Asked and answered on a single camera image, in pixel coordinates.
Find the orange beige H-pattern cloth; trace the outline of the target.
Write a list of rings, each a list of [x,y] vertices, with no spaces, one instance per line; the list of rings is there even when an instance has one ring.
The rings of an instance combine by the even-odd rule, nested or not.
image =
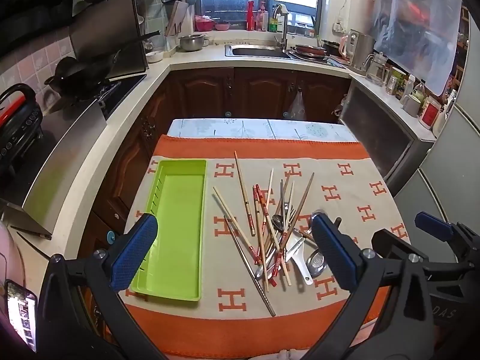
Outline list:
[[[237,151],[256,235],[252,236],[242,200],[233,152]],[[326,331],[348,293],[326,268],[306,285],[287,247],[281,250],[272,280],[274,245],[255,189],[267,201],[281,244],[312,172],[306,203],[293,231],[304,237],[304,260],[314,250],[305,238],[316,210],[341,219],[340,229],[360,248],[386,229],[401,239],[408,231],[391,192],[365,148],[358,142],[287,141],[163,136],[154,150],[131,216],[146,213],[146,202],[160,161],[207,162],[202,225],[202,291],[198,301],[178,301],[134,292],[122,294],[128,310],[164,353],[192,359],[241,359],[281,350],[305,350]],[[215,186],[259,255],[254,262],[239,234],[235,236],[275,310],[262,302],[228,230],[213,191]]]

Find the black red air fryer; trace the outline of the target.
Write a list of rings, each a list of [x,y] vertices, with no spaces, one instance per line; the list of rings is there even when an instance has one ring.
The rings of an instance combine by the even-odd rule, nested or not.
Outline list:
[[[1,170],[8,168],[39,132],[42,118],[30,86],[18,83],[1,94]]]

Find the dark handled ladle spoon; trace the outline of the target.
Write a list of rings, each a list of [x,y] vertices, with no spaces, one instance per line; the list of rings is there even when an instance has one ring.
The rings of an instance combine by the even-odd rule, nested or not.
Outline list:
[[[323,210],[319,210],[317,212],[314,212],[311,216],[311,218],[309,219],[309,222],[308,222],[308,230],[306,230],[306,233],[305,233],[305,236],[307,239],[310,240],[310,242],[314,243],[315,240],[312,236],[312,220],[314,219],[315,216],[317,216],[318,214],[325,214],[325,212]],[[326,269],[327,267],[327,264],[326,264],[326,261],[325,261],[325,258],[323,256],[323,254],[320,252],[319,249],[315,249],[311,255],[308,257],[307,259],[307,262],[306,262],[306,265],[307,265],[307,269],[310,273],[310,276],[312,278],[317,278],[320,276],[320,274]]]

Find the kitchen sink faucet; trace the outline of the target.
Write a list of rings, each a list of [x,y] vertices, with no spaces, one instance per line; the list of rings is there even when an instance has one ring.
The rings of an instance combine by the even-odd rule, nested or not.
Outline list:
[[[274,9],[272,18],[280,20],[281,38],[277,39],[277,45],[281,47],[283,51],[287,50],[287,27],[288,27],[289,11],[284,3],[278,3]]]

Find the green plastic utensil tray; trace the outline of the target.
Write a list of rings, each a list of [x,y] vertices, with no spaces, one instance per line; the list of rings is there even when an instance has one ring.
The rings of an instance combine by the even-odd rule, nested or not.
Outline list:
[[[162,160],[154,174],[147,213],[157,237],[130,288],[140,294],[196,302],[202,291],[204,159]]]

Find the black wok pan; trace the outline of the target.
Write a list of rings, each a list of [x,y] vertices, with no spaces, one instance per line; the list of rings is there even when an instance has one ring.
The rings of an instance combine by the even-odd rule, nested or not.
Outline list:
[[[46,79],[44,84],[64,97],[89,98],[90,92],[96,92],[96,87],[107,79],[122,51],[160,34],[160,30],[144,34],[124,43],[118,51],[98,55],[87,62],[80,62],[74,57],[62,58],[55,74]]]

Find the smartphone screen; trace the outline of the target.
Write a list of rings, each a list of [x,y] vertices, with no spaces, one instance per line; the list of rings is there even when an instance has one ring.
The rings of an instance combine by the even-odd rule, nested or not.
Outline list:
[[[5,283],[10,325],[34,353],[37,352],[37,296],[12,280]]]

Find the long bamboo chopstick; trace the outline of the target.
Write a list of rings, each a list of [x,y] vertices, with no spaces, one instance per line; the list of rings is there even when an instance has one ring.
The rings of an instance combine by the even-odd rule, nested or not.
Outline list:
[[[250,234],[252,236],[255,236],[256,235],[256,229],[255,229],[255,225],[253,223],[253,217],[252,217],[252,214],[251,214],[250,203],[249,203],[249,200],[248,200],[248,197],[247,197],[247,190],[246,190],[246,187],[245,187],[244,179],[243,179],[243,176],[242,176],[242,170],[241,170],[240,163],[239,163],[239,157],[238,157],[238,154],[237,154],[236,150],[233,152],[233,155],[234,155],[234,159],[235,159],[236,168],[237,168],[237,171],[238,171],[238,180],[239,180],[239,184],[240,184],[243,204],[244,204],[246,215],[247,215],[247,222],[248,222],[248,225],[249,225],[249,228],[250,228]]]

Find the steel pot on counter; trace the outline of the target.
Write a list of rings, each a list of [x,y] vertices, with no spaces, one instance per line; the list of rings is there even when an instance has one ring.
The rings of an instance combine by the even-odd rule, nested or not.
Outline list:
[[[180,38],[180,47],[185,52],[202,50],[210,44],[210,40],[204,34],[192,34]]]

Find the steel metal chopstick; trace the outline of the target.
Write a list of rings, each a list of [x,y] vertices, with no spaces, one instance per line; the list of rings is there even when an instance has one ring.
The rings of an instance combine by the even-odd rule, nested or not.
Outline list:
[[[240,255],[240,258],[241,258],[241,261],[243,262],[245,268],[247,269],[247,273],[248,275],[250,276],[250,279],[253,283],[253,285],[255,286],[256,288],[256,291],[258,292],[262,302],[264,303],[264,305],[266,306],[269,314],[271,317],[275,317],[276,316],[276,313],[275,313],[275,310],[274,308],[272,307],[272,304],[270,303],[270,301],[268,300],[268,297],[264,291],[264,289],[262,289],[259,281],[256,279],[256,276],[255,276],[255,273],[253,272],[253,269],[247,259],[247,256],[246,254],[244,253],[244,251],[242,250],[242,247],[240,245],[240,242],[238,241],[237,237],[235,236],[235,231],[233,230],[233,227],[232,225],[230,224],[230,221],[224,217],[225,219],[225,222],[227,224],[227,227],[228,227],[228,230],[229,230],[229,233],[233,239],[233,243],[235,244],[236,246],[236,249]]]

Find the white ceramic spoon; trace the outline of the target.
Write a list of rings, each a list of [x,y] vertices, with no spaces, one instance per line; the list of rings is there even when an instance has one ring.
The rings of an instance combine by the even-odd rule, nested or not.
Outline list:
[[[312,276],[304,260],[304,237],[293,231],[286,243],[286,261],[292,260],[306,285],[312,285]]]

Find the brown wooden chopstick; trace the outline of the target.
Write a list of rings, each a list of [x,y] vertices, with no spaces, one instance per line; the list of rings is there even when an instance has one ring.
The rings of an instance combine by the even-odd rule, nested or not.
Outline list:
[[[298,220],[298,218],[301,214],[302,209],[304,208],[304,204],[306,203],[308,193],[311,189],[312,181],[314,179],[314,176],[315,176],[315,173],[312,172],[311,177],[310,177],[310,179],[307,183],[307,186],[304,190],[303,196],[301,197],[300,202],[297,206],[297,210],[295,211],[295,215],[293,216],[293,219],[289,219],[288,222],[287,222],[287,224],[288,224],[287,232],[286,232],[286,235],[284,236],[284,238],[282,239],[282,242],[280,244],[282,250],[284,250],[286,248],[287,242],[289,241],[289,238],[290,238],[290,235],[291,235],[291,233],[293,233],[296,222],[297,222],[297,220]]]

